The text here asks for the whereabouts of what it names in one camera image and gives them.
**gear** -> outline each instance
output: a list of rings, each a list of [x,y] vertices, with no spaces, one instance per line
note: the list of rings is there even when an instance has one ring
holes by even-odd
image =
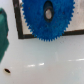
[[[47,0],[23,0],[23,15],[30,32],[35,37],[52,41],[60,37],[70,24],[74,13],[74,0],[49,0],[53,4],[54,16],[51,22],[44,18],[44,4]]]

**dark spot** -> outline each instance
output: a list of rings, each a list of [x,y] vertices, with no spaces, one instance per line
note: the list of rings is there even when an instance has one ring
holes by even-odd
[[[63,12],[63,14],[65,14],[65,12]]]
[[[7,72],[7,73],[11,73],[10,70],[8,70],[8,69],[4,69],[4,70],[5,70],[5,72]]]
[[[30,10],[30,7],[28,9]]]

